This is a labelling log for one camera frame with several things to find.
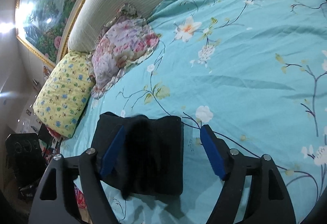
black fabric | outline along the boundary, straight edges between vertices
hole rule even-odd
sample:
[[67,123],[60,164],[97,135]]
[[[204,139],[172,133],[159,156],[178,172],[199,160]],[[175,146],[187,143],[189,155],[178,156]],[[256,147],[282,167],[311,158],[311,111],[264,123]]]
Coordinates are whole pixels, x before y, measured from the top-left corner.
[[111,174],[102,180],[122,191],[145,195],[174,195],[183,191],[184,133],[180,117],[152,120],[144,115],[122,118],[100,115],[91,147],[98,151],[97,170],[117,132],[124,126],[126,139]]

floral pillow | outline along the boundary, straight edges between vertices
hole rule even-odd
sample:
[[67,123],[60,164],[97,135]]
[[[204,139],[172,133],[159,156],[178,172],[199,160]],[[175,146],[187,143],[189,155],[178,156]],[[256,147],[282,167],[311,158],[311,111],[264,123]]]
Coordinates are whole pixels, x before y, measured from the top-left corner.
[[104,28],[107,31],[88,57],[90,77],[96,81],[91,91],[94,98],[102,97],[132,65],[148,58],[159,42],[145,19],[129,4],[124,4]]

gold picture frame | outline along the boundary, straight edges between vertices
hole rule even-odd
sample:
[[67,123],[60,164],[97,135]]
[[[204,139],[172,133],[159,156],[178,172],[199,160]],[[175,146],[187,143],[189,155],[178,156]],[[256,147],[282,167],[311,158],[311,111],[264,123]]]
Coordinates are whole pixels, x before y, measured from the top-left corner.
[[[49,13],[46,12],[44,16],[39,18],[40,15],[43,15],[45,13],[45,10],[47,11],[49,8],[54,8],[53,3],[48,1],[49,3],[45,4],[44,0],[42,0],[43,3],[43,8],[42,8],[42,5],[40,3],[41,0],[35,0],[35,1],[37,1],[38,4],[37,6],[35,6],[34,1],[32,1],[31,3],[31,0],[16,0],[16,11],[15,11],[16,37],[25,47],[27,47],[33,54],[35,54],[38,58],[40,58],[44,62],[44,64],[46,64],[50,68],[54,68],[56,63],[58,63],[58,61],[60,61],[68,52],[68,38],[75,24],[75,21],[78,17],[78,14],[80,13],[81,8],[83,7],[86,0],[74,0],[74,1],[71,0],[71,2],[69,2],[70,12],[68,13],[68,17],[66,13],[66,18],[65,18],[66,23],[62,22],[61,20],[60,30],[58,30],[57,28],[58,25],[54,22],[56,19],[58,19],[58,17],[56,16],[56,13],[59,13],[58,9],[56,9],[55,11],[53,10],[52,12]],[[48,29],[50,25],[49,26],[44,25],[45,19],[47,19],[46,23],[49,22],[50,25],[51,23],[55,24],[54,26],[55,32],[51,31],[53,27]],[[40,29],[41,27],[40,20],[42,20],[43,22],[42,29]],[[43,48],[44,46],[50,49],[51,57],[47,55],[48,53]]]

teal bed sheet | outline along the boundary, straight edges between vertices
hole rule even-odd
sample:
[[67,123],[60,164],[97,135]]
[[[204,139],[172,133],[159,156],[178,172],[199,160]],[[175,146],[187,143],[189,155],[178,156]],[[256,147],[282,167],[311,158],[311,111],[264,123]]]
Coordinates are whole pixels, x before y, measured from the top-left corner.
[[326,9],[325,0],[162,1],[148,20],[160,36],[157,49],[104,97],[89,100],[61,153],[90,147],[107,111],[178,115],[185,123],[180,198],[135,195],[125,202],[103,183],[104,191],[120,223],[206,223],[223,186],[200,143],[199,127],[207,123],[230,148],[273,157],[302,221],[327,182]]

